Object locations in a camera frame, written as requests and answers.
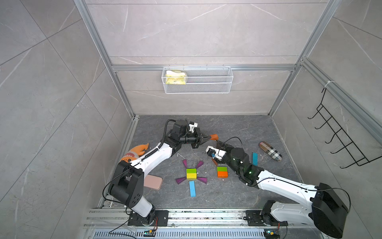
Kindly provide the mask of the small orange wedge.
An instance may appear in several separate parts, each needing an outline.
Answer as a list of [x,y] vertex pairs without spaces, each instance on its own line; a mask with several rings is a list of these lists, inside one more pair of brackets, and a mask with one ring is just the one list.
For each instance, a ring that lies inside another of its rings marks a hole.
[[219,140],[219,137],[217,134],[211,134],[210,135],[210,140]]

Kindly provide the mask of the green block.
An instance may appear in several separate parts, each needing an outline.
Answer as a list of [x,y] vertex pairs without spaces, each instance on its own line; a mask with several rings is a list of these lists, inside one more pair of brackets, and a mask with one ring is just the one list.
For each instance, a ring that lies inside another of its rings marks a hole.
[[227,167],[218,166],[217,171],[218,172],[227,172],[228,170],[227,170]]
[[188,168],[187,171],[186,171],[186,174],[187,175],[197,174],[197,169],[196,168]]

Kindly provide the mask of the orange block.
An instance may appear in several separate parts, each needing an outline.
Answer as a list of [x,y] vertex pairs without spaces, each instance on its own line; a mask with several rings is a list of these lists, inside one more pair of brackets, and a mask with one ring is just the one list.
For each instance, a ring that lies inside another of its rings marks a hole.
[[227,178],[228,177],[228,172],[227,171],[218,171],[217,172],[217,177],[218,178]]

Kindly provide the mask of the light blue long block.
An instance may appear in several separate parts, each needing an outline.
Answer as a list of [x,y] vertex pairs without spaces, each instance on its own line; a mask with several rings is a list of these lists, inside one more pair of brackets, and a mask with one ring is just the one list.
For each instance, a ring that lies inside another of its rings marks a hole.
[[196,197],[195,182],[189,181],[189,187],[190,187],[190,197]]

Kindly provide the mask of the yellow block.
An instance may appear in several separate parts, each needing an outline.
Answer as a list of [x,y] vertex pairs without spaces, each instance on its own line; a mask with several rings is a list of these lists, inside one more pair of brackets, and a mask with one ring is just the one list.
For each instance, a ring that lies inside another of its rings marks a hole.
[[187,173],[187,180],[196,180],[197,174],[196,173]]

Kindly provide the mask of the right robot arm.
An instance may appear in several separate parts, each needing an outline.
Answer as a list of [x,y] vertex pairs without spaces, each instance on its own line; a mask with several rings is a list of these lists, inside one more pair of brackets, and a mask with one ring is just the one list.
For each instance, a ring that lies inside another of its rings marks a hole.
[[218,141],[211,156],[218,163],[226,164],[248,187],[266,190],[290,200],[284,204],[269,200],[261,211],[267,225],[296,222],[315,226],[322,233],[336,239],[343,237],[349,207],[336,193],[336,188],[320,183],[308,185],[277,176],[253,165],[241,147]]

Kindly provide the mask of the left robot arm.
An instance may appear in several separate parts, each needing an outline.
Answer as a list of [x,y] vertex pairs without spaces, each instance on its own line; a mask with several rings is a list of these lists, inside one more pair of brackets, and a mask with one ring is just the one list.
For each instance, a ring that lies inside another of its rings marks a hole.
[[143,196],[146,176],[161,162],[177,153],[182,145],[189,144],[192,148],[198,148],[209,140],[218,140],[218,135],[202,133],[195,122],[169,119],[158,145],[134,161],[120,161],[112,180],[104,189],[148,224],[155,218],[155,207]]

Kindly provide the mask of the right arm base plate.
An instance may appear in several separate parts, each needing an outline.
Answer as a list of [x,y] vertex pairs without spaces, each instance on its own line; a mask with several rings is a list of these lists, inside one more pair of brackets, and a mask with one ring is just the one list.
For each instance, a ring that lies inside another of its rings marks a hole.
[[245,220],[248,223],[248,226],[288,226],[287,221],[279,222],[272,216],[264,216],[262,215],[261,210],[246,210],[243,220]]

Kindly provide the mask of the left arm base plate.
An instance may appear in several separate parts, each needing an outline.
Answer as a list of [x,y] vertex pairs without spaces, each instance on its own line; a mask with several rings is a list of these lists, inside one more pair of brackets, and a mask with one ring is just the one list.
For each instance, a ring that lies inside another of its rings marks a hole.
[[147,217],[142,217],[136,212],[131,212],[128,220],[128,225],[165,227],[168,224],[168,220],[168,210],[155,210],[150,212]]

